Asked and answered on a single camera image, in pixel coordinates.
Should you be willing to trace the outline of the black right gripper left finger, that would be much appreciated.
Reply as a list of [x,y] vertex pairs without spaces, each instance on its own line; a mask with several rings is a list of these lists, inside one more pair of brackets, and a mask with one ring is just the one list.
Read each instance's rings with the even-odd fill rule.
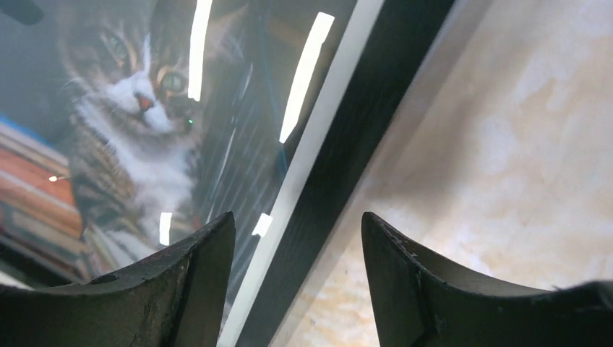
[[3,346],[215,346],[235,246],[224,213],[86,284],[1,287]]

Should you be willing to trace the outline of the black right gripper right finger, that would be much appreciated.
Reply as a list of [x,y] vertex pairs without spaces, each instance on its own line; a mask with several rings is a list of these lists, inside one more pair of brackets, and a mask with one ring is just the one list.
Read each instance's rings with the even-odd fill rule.
[[545,291],[493,278],[361,218],[381,346],[610,346],[612,282]]

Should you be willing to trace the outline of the black wooden picture frame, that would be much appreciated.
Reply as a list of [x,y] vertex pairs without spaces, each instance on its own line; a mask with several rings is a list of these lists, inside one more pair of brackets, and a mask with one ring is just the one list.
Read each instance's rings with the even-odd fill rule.
[[[1,10],[31,24],[35,2],[3,1]],[[244,279],[235,291],[227,287],[215,346],[270,344],[453,6],[451,1],[355,2]],[[11,287],[57,287],[29,286],[2,258],[1,270],[13,276]]]

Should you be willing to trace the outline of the photo with white mat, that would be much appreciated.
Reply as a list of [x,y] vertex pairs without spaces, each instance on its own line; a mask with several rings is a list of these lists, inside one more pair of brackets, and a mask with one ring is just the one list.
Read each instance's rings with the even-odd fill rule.
[[1,258],[84,283],[231,211],[242,283],[355,1],[1,10]]

